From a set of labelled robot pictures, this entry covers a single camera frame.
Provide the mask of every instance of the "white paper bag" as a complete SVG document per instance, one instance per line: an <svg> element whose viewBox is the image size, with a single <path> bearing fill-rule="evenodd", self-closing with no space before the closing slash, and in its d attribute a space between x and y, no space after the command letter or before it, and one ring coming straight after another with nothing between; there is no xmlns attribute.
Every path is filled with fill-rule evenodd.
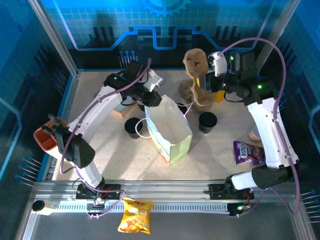
<svg viewBox="0 0 320 240"><path fill-rule="evenodd" d="M145 117L149 134L169 165L188 154L192 131L170 97L162 96L159 106L145 107Z"/></svg>

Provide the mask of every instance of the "snack bag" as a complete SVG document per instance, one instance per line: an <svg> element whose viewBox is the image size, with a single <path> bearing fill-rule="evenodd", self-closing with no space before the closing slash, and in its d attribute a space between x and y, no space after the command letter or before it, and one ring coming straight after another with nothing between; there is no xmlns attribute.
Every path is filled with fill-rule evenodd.
<svg viewBox="0 0 320 240"><path fill-rule="evenodd" d="M152 201L135 201L123 198L124 214L118 231L122 233L143 232L150 234L150 210L154 206Z"/></svg>
<svg viewBox="0 0 320 240"><path fill-rule="evenodd" d="M265 162L265 151L262 147L234 141L233 149L235 164L247 162L253 165L262 165Z"/></svg>

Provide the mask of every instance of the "bag handle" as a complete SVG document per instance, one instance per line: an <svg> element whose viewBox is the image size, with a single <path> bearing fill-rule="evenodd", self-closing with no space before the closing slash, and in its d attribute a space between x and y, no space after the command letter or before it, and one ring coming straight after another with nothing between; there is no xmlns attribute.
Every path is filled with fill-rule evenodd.
<svg viewBox="0 0 320 240"><path fill-rule="evenodd" d="M190 106L190 107L186 110L185 114L183 114L183 116L186 116L187 113L189 112L189 110L191 109L192 104L194 104L194 102L191 102L191 103L189 103L189 104L187 104L187 105L181 105L181 104L178 104L178 103L176 103L176 104L177 104L178 106L180 106L180 107L188 107L188 106Z"/></svg>
<svg viewBox="0 0 320 240"><path fill-rule="evenodd" d="M142 136L142 135L138 132L138 129L137 129L138 124L141 123L143 120L147 120L147 119L150 119L150 118L148 118L148 117L142 118L142 119L141 119L140 121L138 121L138 122L136 123L136 125L135 125L135 132L136 132L136 134L138 134L138 135L139 135L141 138L143 138L143 139L152 138L151 136Z"/></svg>

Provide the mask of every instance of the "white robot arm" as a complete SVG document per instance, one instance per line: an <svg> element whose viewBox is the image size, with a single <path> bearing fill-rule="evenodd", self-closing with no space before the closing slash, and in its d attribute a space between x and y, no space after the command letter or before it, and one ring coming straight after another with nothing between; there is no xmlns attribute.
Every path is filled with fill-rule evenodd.
<svg viewBox="0 0 320 240"><path fill-rule="evenodd" d="M140 68L139 66L137 67L137 62L135 61L131 61L130 64L135 65L135 69ZM128 69L123 71L122 76L116 73L109 75L92 103L73 122L68 124L67 127L64 127L62 124L59 124L59 120L55 120L56 123L58 122L58 125L56 125L54 129L57 144L54 150L50 150L47 153L57 159L61 159L66 142L75 130L75 134L66 150L64 159L68 160L71 165L76 168L79 175L88 185L97 188L103 182L103 177L93 162L95 151L90 147L89 143L102 121L108 116L112 109L121 104L127 96L132 97L135 101L139 101L148 107L159 105L161 97L154 91L154 88L160 87L165 80L158 76L152 69L148 71L149 78L146 82L142 83L138 81L126 90L104 98L103 96L122 89L130 82L133 82L139 72L136 71L136 73L133 74L134 71L132 71L132 69L130 70L129 65Z"/></svg>
<svg viewBox="0 0 320 240"><path fill-rule="evenodd" d="M228 93L235 92L243 99L258 128L265 152L265 166L253 168L252 171L243 172L227 177L227 187L230 191L239 191L259 187L265 189L285 182L292 177L289 158L286 155L284 143L276 128L275 121L279 123L289 154L294 165L299 161L288 139L279 107L277 119L274 120L274 105L277 92L273 82L269 79L259 79L254 66L253 52L232 53L233 62L230 64L230 73L227 73L225 56L213 52L208 59L214 69L199 79L199 87L205 91Z"/></svg>

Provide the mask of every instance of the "black cylinder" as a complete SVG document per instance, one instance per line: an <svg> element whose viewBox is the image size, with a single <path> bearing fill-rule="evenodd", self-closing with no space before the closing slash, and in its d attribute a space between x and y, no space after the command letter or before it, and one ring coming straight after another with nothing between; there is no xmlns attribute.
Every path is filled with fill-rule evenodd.
<svg viewBox="0 0 320 240"><path fill-rule="evenodd" d="M140 121L139 118L137 117L132 117L129 118L125 124L124 124L124 129L126 130L126 132L129 134L129 136L133 139L138 139L140 138L140 136L137 134L136 129L138 131L139 134L142 133L142 127L143 127L143 123L140 122L138 124L138 126L136 127L136 124Z"/></svg>
<svg viewBox="0 0 320 240"><path fill-rule="evenodd" d="M214 115L212 112L205 111L199 116L199 130L204 134L208 134L217 124L217 121L216 115Z"/></svg>
<svg viewBox="0 0 320 240"><path fill-rule="evenodd" d="M139 103L139 102L136 102L138 104L138 107L139 109L144 112L145 111L145 105L143 103Z"/></svg>
<svg viewBox="0 0 320 240"><path fill-rule="evenodd" d="M180 109L180 111L183 113L183 115L187 112L188 108L186 106L184 106L184 104L182 103L177 103L176 104L178 106L178 108Z"/></svg>
<svg viewBox="0 0 320 240"><path fill-rule="evenodd" d="M45 207L45 202L43 200L35 201L32 204L32 210L35 212L41 211L42 209L44 209L44 207Z"/></svg>

